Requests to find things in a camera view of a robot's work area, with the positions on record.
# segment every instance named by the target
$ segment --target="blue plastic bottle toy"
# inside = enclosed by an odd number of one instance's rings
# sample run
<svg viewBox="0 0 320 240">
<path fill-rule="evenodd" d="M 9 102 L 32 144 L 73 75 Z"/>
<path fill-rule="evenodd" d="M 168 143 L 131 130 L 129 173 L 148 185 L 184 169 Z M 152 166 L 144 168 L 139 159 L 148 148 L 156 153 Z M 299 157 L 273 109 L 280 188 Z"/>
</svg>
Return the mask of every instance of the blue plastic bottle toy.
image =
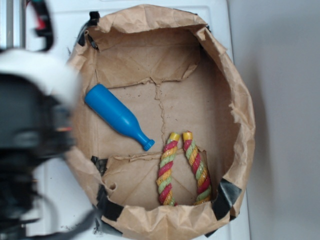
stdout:
<svg viewBox="0 0 320 240">
<path fill-rule="evenodd" d="M 84 101 L 118 133 L 137 140 L 145 151 L 155 144 L 142 132 L 135 115 L 102 84 L 94 86 Z"/>
</svg>

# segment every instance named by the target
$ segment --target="twisted rope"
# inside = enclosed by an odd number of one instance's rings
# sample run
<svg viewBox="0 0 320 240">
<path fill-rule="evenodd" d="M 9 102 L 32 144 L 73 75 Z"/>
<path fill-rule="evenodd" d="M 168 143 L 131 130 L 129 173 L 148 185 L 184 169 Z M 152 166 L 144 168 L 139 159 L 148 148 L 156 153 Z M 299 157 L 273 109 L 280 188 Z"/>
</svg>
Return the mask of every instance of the twisted rope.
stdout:
<svg viewBox="0 0 320 240">
<path fill-rule="evenodd" d="M 183 149 L 185 156 L 188 159 L 192 172 L 197 180 L 197 193 L 196 202 L 194 205 L 203 204 L 211 199 L 211 180 L 208 168 L 201 160 L 196 142 L 193 140 L 192 132 L 187 131 L 183 133 Z"/>
<path fill-rule="evenodd" d="M 158 179 L 156 183 L 158 185 L 159 201 L 162 205 L 175 206 L 175 199 L 172 193 L 171 185 L 171 168 L 174 164 L 173 160 L 176 157 L 177 145 L 180 135 L 173 132 L 171 133 L 166 145 L 163 148 L 163 154 L 161 155 L 160 169 L 158 172 Z"/>
</svg>

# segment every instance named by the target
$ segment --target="paper bag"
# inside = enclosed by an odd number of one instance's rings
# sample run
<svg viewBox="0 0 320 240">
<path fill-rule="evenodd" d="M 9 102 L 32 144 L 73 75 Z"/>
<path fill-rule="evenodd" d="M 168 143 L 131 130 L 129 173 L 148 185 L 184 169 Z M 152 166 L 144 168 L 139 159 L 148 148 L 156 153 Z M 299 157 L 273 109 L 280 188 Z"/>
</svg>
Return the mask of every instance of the paper bag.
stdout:
<svg viewBox="0 0 320 240">
<path fill-rule="evenodd" d="M 255 148 L 252 99 L 226 49 L 196 14 L 139 5 L 90 13 L 69 64 L 82 74 L 68 165 L 102 220 L 131 239 L 192 239 L 239 214 Z M 84 102 L 103 84 L 155 140 L 145 152 Z M 194 206 L 197 183 L 183 143 L 172 167 L 177 206 L 161 206 L 157 176 L 171 132 L 193 132 L 212 184 L 212 201 Z M 91 158 L 105 159 L 102 175 Z"/>
</svg>

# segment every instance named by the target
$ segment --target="bottle cap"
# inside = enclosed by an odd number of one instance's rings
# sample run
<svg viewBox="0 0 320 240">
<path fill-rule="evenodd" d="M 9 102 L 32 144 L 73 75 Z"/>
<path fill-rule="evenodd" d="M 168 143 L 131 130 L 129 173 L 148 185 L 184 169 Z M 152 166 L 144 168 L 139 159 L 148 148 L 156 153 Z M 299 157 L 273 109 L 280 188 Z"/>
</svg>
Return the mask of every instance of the bottle cap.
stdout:
<svg viewBox="0 0 320 240">
<path fill-rule="evenodd" d="M 143 146 L 143 150 L 148 151 L 155 144 L 154 140 L 150 140 Z"/>
</svg>

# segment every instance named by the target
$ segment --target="white robot part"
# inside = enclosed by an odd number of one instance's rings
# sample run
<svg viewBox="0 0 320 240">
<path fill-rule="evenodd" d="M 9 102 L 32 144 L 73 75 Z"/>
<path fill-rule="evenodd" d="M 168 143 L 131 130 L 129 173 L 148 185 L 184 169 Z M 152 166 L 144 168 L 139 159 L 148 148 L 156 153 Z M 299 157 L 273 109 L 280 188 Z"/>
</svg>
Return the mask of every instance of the white robot part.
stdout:
<svg viewBox="0 0 320 240">
<path fill-rule="evenodd" d="M 76 106 L 80 74 L 49 54 L 24 49 L 6 50 L 0 54 L 0 73 L 29 80 L 44 95 L 53 95 L 70 110 Z"/>
</svg>

